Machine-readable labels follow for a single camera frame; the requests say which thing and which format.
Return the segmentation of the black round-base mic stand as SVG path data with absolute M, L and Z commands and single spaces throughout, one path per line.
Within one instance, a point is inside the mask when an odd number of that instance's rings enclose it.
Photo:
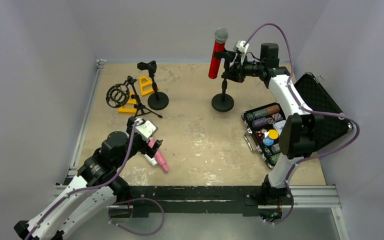
M 233 51 L 224 50 L 215 53 L 215 57 L 218 60 L 224 59 L 223 68 L 230 66 L 230 63 L 234 60 L 235 53 Z M 216 94 L 212 100 L 211 105 L 214 110 L 218 112 L 228 112 L 234 107 L 234 99 L 226 93 L 228 88 L 228 80 L 223 79 L 221 84 L 221 93 Z

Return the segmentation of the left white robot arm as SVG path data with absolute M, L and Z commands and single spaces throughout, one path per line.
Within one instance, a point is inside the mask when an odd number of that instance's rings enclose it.
M 154 156 L 162 142 L 139 133 L 111 132 L 84 161 L 76 176 L 53 202 L 30 220 L 13 227 L 22 240 L 67 240 L 86 221 L 109 205 L 131 202 L 129 184 L 119 176 L 127 161 L 141 153 Z

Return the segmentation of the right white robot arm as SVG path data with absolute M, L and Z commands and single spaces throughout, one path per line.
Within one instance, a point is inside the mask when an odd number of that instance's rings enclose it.
M 277 204 L 281 198 L 291 197 L 289 179 L 298 167 L 299 161 L 310 157 L 316 151 L 324 123 L 322 115 L 304 110 L 305 102 L 292 83 L 292 74 L 279 67 L 279 46 L 263 43 L 260 60 L 248 61 L 239 49 L 216 52 L 217 59 L 224 59 L 222 78 L 237 83 L 245 77 L 259 77 L 276 97 L 286 117 L 284 128 L 278 138 L 281 155 L 272 171 L 266 175 L 261 189 L 250 193 L 249 199 L 261 205 Z

